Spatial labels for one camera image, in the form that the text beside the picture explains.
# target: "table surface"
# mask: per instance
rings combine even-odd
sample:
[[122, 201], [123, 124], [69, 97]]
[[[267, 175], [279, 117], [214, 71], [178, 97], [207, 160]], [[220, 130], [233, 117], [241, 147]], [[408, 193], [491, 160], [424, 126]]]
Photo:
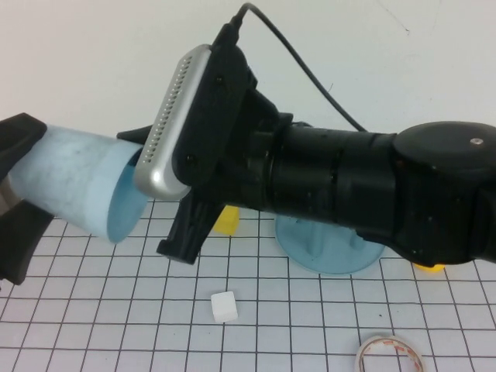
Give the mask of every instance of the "table surface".
[[[155, 253], [176, 211], [150, 202], [116, 246], [53, 221], [26, 282], [2, 285], [1, 371], [352, 372], [364, 340], [393, 334], [429, 372], [496, 370], [492, 263], [427, 274], [386, 249], [362, 272], [319, 276], [284, 255], [272, 215], [242, 210], [236, 235], [211, 234], [189, 266]], [[223, 291], [239, 318], [220, 325], [210, 296]], [[412, 370], [391, 352], [366, 368]]]
[[[149, 125], [177, 60], [210, 43], [240, 4], [3, 1], [0, 118], [28, 112], [109, 136]], [[496, 2], [257, 4], [369, 130], [496, 122]], [[251, 15], [239, 44], [281, 111], [349, 128]], [[118, 246], [55, 221], [26, 283], [2, 285], [0, 370], [347, 372], [360, 343], [377, 334], [415, 344], [429, 371], [496, 370], [492, 264], [426, 274], [387, 250], [363, 273], [319, 277], [281, 252], [269, 215], [243, 211], [237, 235], [209, 238], [187, 267], [154, 253], [176, 208], [150, 203]], [[239, 319], [216, 325], [209, 296], [225, 290], [235, 292]], [[396, 356], [367, 366], [400, 369]]]

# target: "yellow object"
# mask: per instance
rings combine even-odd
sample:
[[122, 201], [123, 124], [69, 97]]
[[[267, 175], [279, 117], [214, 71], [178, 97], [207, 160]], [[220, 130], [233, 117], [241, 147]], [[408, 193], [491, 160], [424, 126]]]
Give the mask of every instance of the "yellow object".
[[214, 231], [224, 235], [234, 235], [239, 225], [239, 208], [227, 205], [214, 225]]
[[418, 267], [420, 270], [424, 270], [424, 271], [427, 271], [428, 273], [437, 273], [438, 271], [441, 271], [442, 269], [444, 269], [444, 265], [434, 265], [433, 267], [427, 267], [427, 266], [420, 266], [416, 263], [414, 263], [414, 265], [416, 267]]

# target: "small white block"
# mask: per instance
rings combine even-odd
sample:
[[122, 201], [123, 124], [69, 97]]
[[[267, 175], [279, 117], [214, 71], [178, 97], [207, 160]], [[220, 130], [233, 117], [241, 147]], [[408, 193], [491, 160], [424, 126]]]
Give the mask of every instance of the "small white block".
[[231, 320], [238, 319], [238, 310], [236, 308], [234, 293], [216, 293], [211, 296], [211, 300], [214, 319], [217, 323], [230, 322]]

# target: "clear tape roll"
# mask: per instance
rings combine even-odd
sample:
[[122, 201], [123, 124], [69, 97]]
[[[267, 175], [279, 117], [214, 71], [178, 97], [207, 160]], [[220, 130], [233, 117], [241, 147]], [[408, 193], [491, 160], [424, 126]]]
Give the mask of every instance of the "clear tape roll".
[[395, 351], [407, 355], [408, 358], [413, 362], [415, 371], [425, 372], [425, 364], [422, 360], [422, 355], [420, 353], [417, 353], [415, 349], [409, 346], [404, 340], [399, 339], [396, 336], [370, 337], [367, 341], [362, 343], [362, 345], [358, 349], [358, 353], [356, 354], [354, 372], [365, 372], [365, 369], [363, 368], [363, 358], [371, 350], [377, 349], [379, 347], [393, 348]]

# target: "foam tube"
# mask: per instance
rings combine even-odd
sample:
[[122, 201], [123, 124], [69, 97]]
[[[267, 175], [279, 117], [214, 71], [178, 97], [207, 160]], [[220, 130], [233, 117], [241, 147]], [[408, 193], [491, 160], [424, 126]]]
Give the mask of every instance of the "foam tube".
[[12, 190], [45, 211], [113, 243], [138, 223], [148, 197], [134, 186], [135, 143], [49, 126], [11, 170]]

